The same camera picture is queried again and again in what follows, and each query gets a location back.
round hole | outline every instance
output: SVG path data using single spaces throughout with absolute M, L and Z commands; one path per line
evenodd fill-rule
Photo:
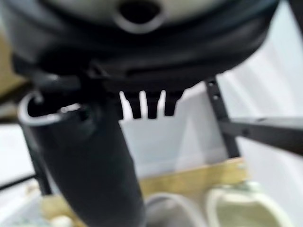
M 121 3 L 118 11 L 127 21 L 142 25 L 155 19 L 160 13 L 160 7 L 152 1 L 132 0 Z

wooden board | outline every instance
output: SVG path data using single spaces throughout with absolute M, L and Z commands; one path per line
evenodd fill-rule
M 203 194 L 209 188 L 218 184 L 240 183 L 247 178 L 242 158 L 236 158 L 218 165 L 142 179 L 140 186 L 145 197 L 157 192 L 171 192 L 183 194 L 202 204 Z M 47 220 L 66 215 L 73 220 L 75 227 L 85 227 L 61 196 L 44 197 L 41 210 Z

black metal bar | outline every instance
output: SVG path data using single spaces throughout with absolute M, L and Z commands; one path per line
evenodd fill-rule
M 302 0 L 289 0 L 290 7 L 298 22 L 301 33 L 303 34 L 303 1 Z
M 33 179 L 33 178 L 35 178 L 35 177 L 36 177 L 36 175 L 30 175 L 30 176 L 23 177 L 23 178 L 21 178 L 21 179 L 18 179 L 18 180 L 15 180 L 15 181 L 6 183 L 6 184 L 4 184 L 4 185 L 0 185 L 0 191 L 3 191 L 3 190 L 5 190 L 5 189 L 8 189 L 8 188 L 10 188 L 10 187 L 12 187 L 12 186 L 15 186 L 15 185 L 17 185 L 17 184 L 23 183 L 23 182 L 28 181 L 28 180 L 30 180 L 30 179 Z
M 52 189 L 47 177 L 45 165 L 43 164 L 43 161 L 41 160 L 41 157 L 32 150 L 29 145 L 27 144 L 28 152 L 32 160 L 32 164 L 34 167 L 34 170 L 36 172 L 36 180 L 39 183 L 39 188 L 41 191 L 42 195 L 51 195 L 52 194 Z
M 209 78 L 205 81 L 207 87 L 207 93 L 210 103 L 213 107 L 214 114 L 217 120 L 228 118 L 224 100 L 220 92 L 218 81 L 216 76 Z M 223 141 L 225 143 L 229 158 L 239 157 L 239 149 L 236 140 L 233 136 L 222 134 Z
M 303 156 L 303 118 L 221 120 L 220 128 L 226 135 L 242 136 Z

metal bracket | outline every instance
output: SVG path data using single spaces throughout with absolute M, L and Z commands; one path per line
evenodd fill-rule
M 227 119 L 228 118 L 227 110 L 220 92 L 220 88 L 216 76 L 207 79 L 205 83 L 207 87 L 208 97 L 213 107 L 217 121 L 220 121 L 222 119 Z M 229 158 L 239 157 L 240 153 L 235 138 L 233 136 L 223 133 L 222 133 L 222 137 Z

black pipe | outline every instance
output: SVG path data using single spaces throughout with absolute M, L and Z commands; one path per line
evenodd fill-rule
M 114 105 L 73 104 L 48 114 L 46 109 L 28 95 L 19 120 L 29 146 L 42 155 L 78 216 L 89 227 L 145 226 L 141 191 Z

